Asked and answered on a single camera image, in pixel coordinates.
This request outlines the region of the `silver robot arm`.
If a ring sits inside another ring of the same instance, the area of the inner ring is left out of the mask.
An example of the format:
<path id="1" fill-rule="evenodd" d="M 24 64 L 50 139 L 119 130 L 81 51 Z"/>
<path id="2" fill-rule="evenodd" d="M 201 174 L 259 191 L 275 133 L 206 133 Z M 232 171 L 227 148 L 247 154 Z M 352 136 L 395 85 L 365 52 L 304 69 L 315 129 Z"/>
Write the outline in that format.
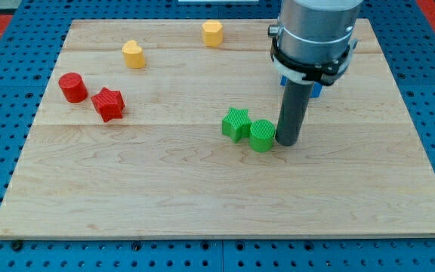
<path id="1" fill-rule="evenodd" d="M 282 0 L 268 36 L 286 57 L 305 64 L 330 63 L 347 49 L 362 0 Z"/>

